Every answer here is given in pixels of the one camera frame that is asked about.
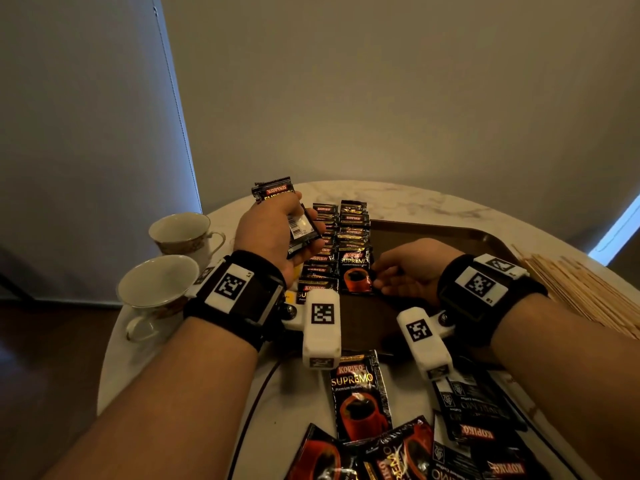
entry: marble tabletop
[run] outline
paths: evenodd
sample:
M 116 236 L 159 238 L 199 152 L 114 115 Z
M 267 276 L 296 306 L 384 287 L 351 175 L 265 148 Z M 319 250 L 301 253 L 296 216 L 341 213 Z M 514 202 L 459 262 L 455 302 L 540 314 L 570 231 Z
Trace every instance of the marble tabletop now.
M 517 249 L 525 253 L 540 253 L 552 258 L 574 258 L 631 300 L 640 303 L 638 290 L 583 252 L 536 227 L 474 202 L 416 187 L 382 182 L 336 180 L 295 186 L 296 190 L 302 192 L 303 202 L 309 207 L 313 202 L 362 200 L 368 202 L 372 219 L 475 228 L 498 237 L 514 251 Z M 223 256 L 231 251 L 238 221 L 252 203 L 253 198 L 247 196 L 209 214 L 211 230 L 224 232 L 228 238 L 217 255 Z M 111 334 L 100 375 L 98 414 L 155 356 L 180 320 L 180 317 L 174 318 L 174 323 L 168 324 L 164 335 L 143 344 L 133 344 L 125 339 L 125 327 L 132 318 L 131 309 L 124 306 Z M 271 350 L 264 347 L 260 353 L 245 414 L 275 361 Z M 382 368 L 394 424 L 402 424 L 420 414 L 430 419 L 431 395 L 415 365 L 407 363 L 389 368 L 383 364 Z M 508 373 L 497 374 L 495 378 L 524 412 L 530 412 L 535 425 L 582 478 L 598 478 L 549 425 Z M 283 478 L 309 422 L 335 434 L 330 392 L 321 373 L 304 368 L 300 360 L 290 360 L 276 371 L 265 389 L 244 439 L 234 477 Z M 573 478 L 569 470 L 535 434 L 528 432 L 525 441 L 554 478 Z

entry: barcode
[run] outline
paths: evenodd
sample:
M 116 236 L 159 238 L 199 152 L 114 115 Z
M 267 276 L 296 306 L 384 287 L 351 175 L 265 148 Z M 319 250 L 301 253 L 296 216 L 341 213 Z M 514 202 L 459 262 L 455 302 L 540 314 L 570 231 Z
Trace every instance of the barcode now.
M 305 233 L 302 231 L 302 229 L 300 229 L 300 227 L 298 227 L 298 223 L 296 222 L 295 218 L 292 216 L 287 216 L 287 218 L 289 219 L 289 228 L 291 229 L 291 233 L 293 234 L 293 239 L 304 236 Z

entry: forearm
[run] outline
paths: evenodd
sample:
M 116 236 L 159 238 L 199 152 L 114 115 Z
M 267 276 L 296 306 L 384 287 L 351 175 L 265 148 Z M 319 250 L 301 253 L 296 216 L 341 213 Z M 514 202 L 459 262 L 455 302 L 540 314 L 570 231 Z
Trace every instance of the forearm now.
M 256 350 L 189 318 L 47 479 L 223 478 Z
M 533 294 L 503 318 L 491 345 L 599 475 L 624 477 L 638 466 L 638 342 Z

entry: hand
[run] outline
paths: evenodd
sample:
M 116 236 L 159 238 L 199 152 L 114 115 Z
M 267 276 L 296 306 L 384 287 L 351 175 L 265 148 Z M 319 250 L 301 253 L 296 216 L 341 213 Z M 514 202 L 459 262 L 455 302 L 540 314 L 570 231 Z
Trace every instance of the hand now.
M 389 296 L 424 298 L 439 306 L 438 279 L 453 259 L 464 254 L 435 239 L 418 239 L 382 253 L 372 266 L 373 286 Z
M 276 265 L 282 273 L 287 287 L 293 283 L 293 268 L 315 256 L 324 246 L 324 239 L 316 239 L 291 259 L 287 259 L 289 240 L 288 215 L 300 216 L 302 193 L 286 192 L 254 204 L 244 213 L 236 230 L 234 250 L 251 251 Z M 317 217 L 314 209 L 307 209 L 311 219 Z M 316 222 L 319 233 L 324 233 L 324 224 Z

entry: bundle of wooden sticks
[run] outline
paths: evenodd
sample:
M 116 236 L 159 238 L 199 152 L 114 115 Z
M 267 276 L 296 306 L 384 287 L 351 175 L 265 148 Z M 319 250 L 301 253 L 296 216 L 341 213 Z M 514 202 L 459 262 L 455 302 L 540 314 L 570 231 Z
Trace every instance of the bundle of wooden sticks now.
M 522 265 L 547 287 L 549 298 L 591 321 L 640 339 L 640 306 L 594 272 L 569 258 L 551 260 L 518 253 Z

